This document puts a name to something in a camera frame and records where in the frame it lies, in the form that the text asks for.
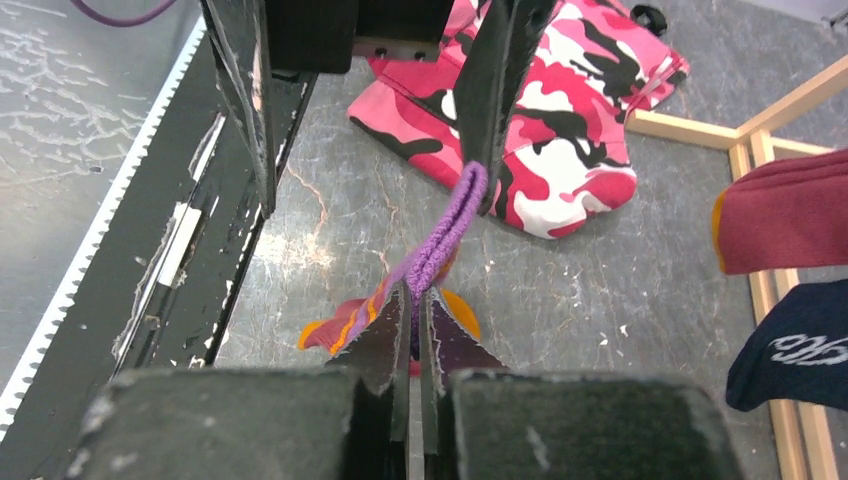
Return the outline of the purple maroon striped sock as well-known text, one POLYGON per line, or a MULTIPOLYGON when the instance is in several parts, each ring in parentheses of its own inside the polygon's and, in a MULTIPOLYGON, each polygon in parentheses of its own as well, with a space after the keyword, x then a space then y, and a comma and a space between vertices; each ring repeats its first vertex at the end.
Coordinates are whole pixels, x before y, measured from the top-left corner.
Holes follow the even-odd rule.
POLYGON ((717 197, 712 242, 720 270, 847 263, 847 151, 768 162, 717 197))

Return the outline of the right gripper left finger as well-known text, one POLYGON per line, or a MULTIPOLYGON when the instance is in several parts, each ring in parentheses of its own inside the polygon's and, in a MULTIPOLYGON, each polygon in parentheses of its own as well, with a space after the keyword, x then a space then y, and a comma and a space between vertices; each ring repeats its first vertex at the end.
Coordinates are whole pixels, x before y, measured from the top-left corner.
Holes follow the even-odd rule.
POLYGON ((404 479, 411 296, 317 367, 143 369, 81 422, 67 479, 404 479))

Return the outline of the wooden hanger stand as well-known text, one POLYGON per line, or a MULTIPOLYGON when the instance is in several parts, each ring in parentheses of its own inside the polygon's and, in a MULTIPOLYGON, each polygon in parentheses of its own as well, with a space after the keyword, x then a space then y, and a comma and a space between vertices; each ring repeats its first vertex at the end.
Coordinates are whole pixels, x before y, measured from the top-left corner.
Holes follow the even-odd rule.
POLYGON ((801 283, 803 268, 847 262, 847 153, 773 131, 847 86, 840 59, 737 128, 637 110, 629 130, 728 152, 732 184, 712 212, 721 270, 749 279, 757 326, 725 399, 767 404, 785 479, 835 479, 827 410, 847 406, 847 284, 801 283))

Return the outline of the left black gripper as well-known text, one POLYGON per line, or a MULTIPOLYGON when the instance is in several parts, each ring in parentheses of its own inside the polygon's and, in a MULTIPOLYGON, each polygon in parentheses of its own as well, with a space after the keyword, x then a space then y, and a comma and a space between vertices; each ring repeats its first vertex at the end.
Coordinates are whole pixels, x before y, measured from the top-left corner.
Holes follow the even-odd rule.
MULTIPOLYGON (((278 149, 266 99, 270 65, 278 71, 344 74, 355 57, 434 61, 454 3, 222 0, 200 5, 218 87, 247 145, 262 216, 268 218, 276 208, 278 149)), ((481 215, 495 201, 512 112, 556 2, 487 5, 453 90, 463 161, 485 170, 481 215)))

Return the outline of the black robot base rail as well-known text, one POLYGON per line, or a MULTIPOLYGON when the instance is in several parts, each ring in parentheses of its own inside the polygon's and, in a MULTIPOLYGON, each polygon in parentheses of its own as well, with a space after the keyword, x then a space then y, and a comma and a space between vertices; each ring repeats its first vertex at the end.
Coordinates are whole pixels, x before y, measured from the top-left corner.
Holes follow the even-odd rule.
POLYGON ((2 392, 3 478, 61 478, 117 373, 212 362, 262 227, 258 191, 197 23, 2 392))

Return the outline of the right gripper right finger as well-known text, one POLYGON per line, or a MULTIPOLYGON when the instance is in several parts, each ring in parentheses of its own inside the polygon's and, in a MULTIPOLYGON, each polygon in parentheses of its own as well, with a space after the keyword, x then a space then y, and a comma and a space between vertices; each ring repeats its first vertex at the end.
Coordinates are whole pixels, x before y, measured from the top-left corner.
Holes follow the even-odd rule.
POLYGON ((514 371, 428 290, 419 314, 429 479, 738 479, 721 413, 681 377, 514 371))

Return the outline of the pink camouflage cloth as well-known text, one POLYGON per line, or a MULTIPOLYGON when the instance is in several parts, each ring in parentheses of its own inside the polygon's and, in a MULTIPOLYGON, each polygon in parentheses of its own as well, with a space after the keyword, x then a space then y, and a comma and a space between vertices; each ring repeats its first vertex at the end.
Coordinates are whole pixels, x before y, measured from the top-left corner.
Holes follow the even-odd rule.
MULTIPOLYGON (((475 1, 453 5, 434 63, 372 60, 375 80, 350 120, 436 181, 454 186, 462 165, 453 87, 482 22, 475 1)), ((670 96, 686 59, 616 1, 560 1, 517 99, 492 213, 556 239, 637 189, 625 122, 670 96)))

